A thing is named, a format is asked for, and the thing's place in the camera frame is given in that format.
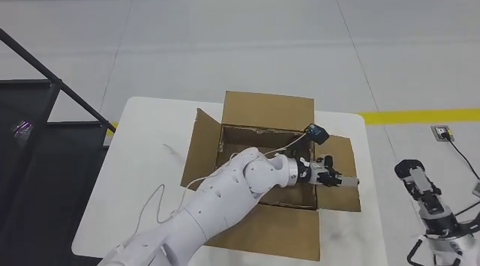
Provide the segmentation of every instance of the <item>open cardboard box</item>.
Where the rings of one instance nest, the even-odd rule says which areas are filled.
[[[281,148],[314,122],[312,99],[227,91],[221,124],[197,110],[181,185],[186,187],[194,179],[211,174],[232,153],[252,146],[261,152]],[[336,170],[344,176],[356,176],[348,138],[330,136],[321,146],[303,142],[300,150],[312,159],[330,154]],[[199,185],[190,188],[196,190]],[[318,208],[359,212],[358,188],[310,184],[273,188],[240,223],[207,245],[319,261]]]

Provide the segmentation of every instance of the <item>cable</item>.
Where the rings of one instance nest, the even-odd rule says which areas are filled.
[[[474,168],[472,167],[472,164],[470,163],[470,161],[468,161],[467,157],[464,156],[464,154],[461,153],[461,151],[457,148],[457,146],[455,146],[455,144],[453,143],[452,141],[452,138],[450,137],[450,134],[445,132],[445,133],[442,133],[440,135],[442,138],[444,139],[447,139],[448,142],[451,144],[451,146],[453,146],[453,148],[462,156],[462,158],[465,160],[465,162],[468,164],[468,166],[470,167],[470,170],[472,171],[472,173],[474,174],[474,176],[477,178],[477,180],[480,181],[480,177],[479,175],[477,174],[477,172],[474,170]],[[464,208],[462,211],[458,212],[455,214],[455,216],[458,216],[458,215],[461,215],[469,210],[471,210],[472,208],[476,207],[477,205],[480,205],[480,201],[476,202],[475,204],[472,204],[470,205],[469,207],[467,208]]]
[[[440,136],[447,139],[448,142],[450,142],[451,146],[453,146],[453,148],[462,156],[462,158],[468,164],[468,166],[470,167],[470,170],[473,172],[473,174],[477,178],[477,180],[480,181],[480,177],[479,177],[479,175],[477,175],[477,172],[472,167],[472,164],[470,164],[470,161],[468,161],[467,157],[465,157],[464,154],[462,154],[461,151],[455,146],[455,144],[453,144],[452,138],[450,137],[450,134],[449,133],[442,133]]]
[[[469,207],[467,207],[467,208],[464,208],[462,211],[460,211],[460,212],[456,213],[456,214],[455,214],[455,216],[461,215],[461,214],[463,214],[463,213],[465,213],[465,212],[469,211],[470,209],[472,209],[472,208],[476,207],[477,205],[480,205],[480,201],[476,202],[475,204],[472,204],[472,205],[470,205],[470,206],[469,206]]]
[[[271,154],[271,153],[275,153],[277,151],[285,151],[286,149],[288,149],[289,146],[292,146],[294,145],[295,143],[297,143],[298,140],[302,139],[303,137],[305,137],[305,135],[307,135],[306,133],[303,133],[300,137],[298,137],[297,139],[293,140],[291,143],[289,143],[288,145],[285,145],[283,146],[282,148],[277,148],[277,149],[274,149],[273,151],[267,151],[266,153],[264,153],[263,155],[266,156],[267,154]]]
[[[473,169],[472,167],[472,164],[470,164],[470,161],[468,161],[468,159],[464,156],[464,154],[462,154],[458,148],[455,146],[455,144],[453,144],[453,142],[451,140],[449,140],[448,142],[450,142],[451,146],[453,146],[453,148],[462,156],[462,158],[465,160],[465,162],[468,164],[468,166],[470,167],[470,170],[472,170],[474,176],[477,178],[477,180],[480,181],[480,177],[479,175],[477,175],[477,172]]]
[[[417,250],[419,250],[419,247],[420,247],[420,245],[422,245],[423,240],[425,240],[425,236],[422,235],[418,238],[415,245],[413,245],[412,249],[410,250],[410,252],[406,256],[406,261],[408,262],[408,264],[410,264],[412,266],[424,266],[422,264],[419,264],[417,262],[412,261],[413,256],[417,253]]]
[[[227,162],[227,166],[230,164],[230,162],[232,161],[233,157],[235,155],[237,155],[238,153],[233,153],[228,162]],[[194,183],[196,183],[197,181],[203,181],[205,180],[206,178],[213,178],[215,176],[217,176],[218,174],[220,174],[220,171],[217,171],[217,172],[214,172],[210,175],[207,175],[206,177],[202,177],[202,178],[197,178],[193,181],[191,181],[184,189],[183,191],[183,194],[181,196],[181,201],[180,201],[180,205],[178,205],[178,208],[176,208],[175,210],[173,210],[171,213],[170,213],[170,216],[165,219],[165,220],[160,220],[159,216],[160,216],[160,206],[162,204],[162,199],[164,198],[164,193],[165,193],[165,184],[160,184],[156,189],[155,191],[150,194],[150,196],[148,197],[147,201],[145,202],[145,204],[142,206],[142,210],[140,210],[140,214],[139,214],[139,217],[138,217],[138,221],[136,223],[136,228],[135,228],[135,231],[133,232],[133,234],[127,239],[127,241],[125,241],[126,244],[128,244],[131,239],[133,239],[135,237],[135,235],[138,233],[138,230],[140,228],[140,223],[142,222],[142,215],[143,215],[143,211],[145,210],[146,206],[149,204],[149,202],[152,200],[152,198],[154,197],[154,195],[158,192],[158,190],[160,188],[162,188],[162,191],[161,191],[161,194],[160,194],[160,199],[158,200],[158,207],[157,207],[157,223],[165,223],[169,220],[171,220],[181,209],[182,209],[182,205],[183,205],[183,201],[185,200],[185,194],[187,193],[187,189]]]

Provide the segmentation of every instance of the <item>black metal railing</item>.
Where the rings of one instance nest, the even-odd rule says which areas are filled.
[[[85,102],[72,88],[68,87],[60,78],[51,72],[42,62],[38,61],[29,51],[16,42],[7,32],[0,28],[0,40],[16,52],[23,60],[27,61],[31,66],[43,74],[50,82],[58,85],[60,90],[66,93],[72,100],[75,100],[82,108],[87,110],[93,117],[99,120],[100,123],[108,127],[109,130],[115,132],[116,129],[108,120],[105,119],[97,110],[95,110],[89,103]]]

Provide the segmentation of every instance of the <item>small black device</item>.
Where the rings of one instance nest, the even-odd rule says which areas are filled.
[[[310,140],[318,145],[323,144],[330,137],[324,128],[319,127],[316,124],[309,124],[308,127],[305,128],[304,132]]]

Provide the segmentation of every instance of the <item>black cable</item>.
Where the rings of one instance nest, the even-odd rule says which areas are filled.
[[[455,214],[455,216],[461,215],[461,214],[463,214],[463,213],[465,213],[465,212],[469,211],[470,209],[472,209],[472,208],[476,207],[477,205],[480,205],[480,201],[476,202],[476,203],[475,203],[475,204],[473,204],[473,205],[470,205],[470,206],[469,206],[469,207],[467,207],[467,208],[464,208],[462,211],[460,211],[460,212],[456,213],[456,214]]]
[[[472,170],[474,176],[476,176],[477,180],[480,181],[480,177],[479,175],[477,175],[477,172],[473,169],[472,167],[472,164],[470,164],[470,161],[468,161],[468,159],[464,156],[464,154],[462,154],[458,148],[455,146],[455,144],[453,144],[453,142],[451,140],[449,140],[448,142],[450,142],[451,146],[453,146],[453,148],[462,156],[462,158],[465,160],[465,162],[468,164],[468,166],[470,167],[470,170]]]
[[[423,242],[422,239],[418,239],[415,245],[412,247],[412,249],[408,253],[408,255],[406,256],[406,261],[408,262],[408,264],[412,266],[424,266],[422,264],[412,261],[413,256],[416,254],[417,250],[419,250],[419,247],[420,245],[422,245],[422,242]]]
[[[450,134],[449,133],[442,133],[440,136],[447,139],[448,142],[450,142],[451,146],[453,146],[453,148],[462,156],[462,158],[468,164],[468,166],[470,167],[470,170],[473,172],[473,174],[477,178],[477,180],[480,181],[480,177],[479,177],[479,175],[477,175],[477,172],[472,167],[472,164],[470,164],[470,161],[468,161],[467,157],[465,157],[464,154],[462,154],[462,152],[455,146],[455,144],[453,144],[452,138],[450,137]]]

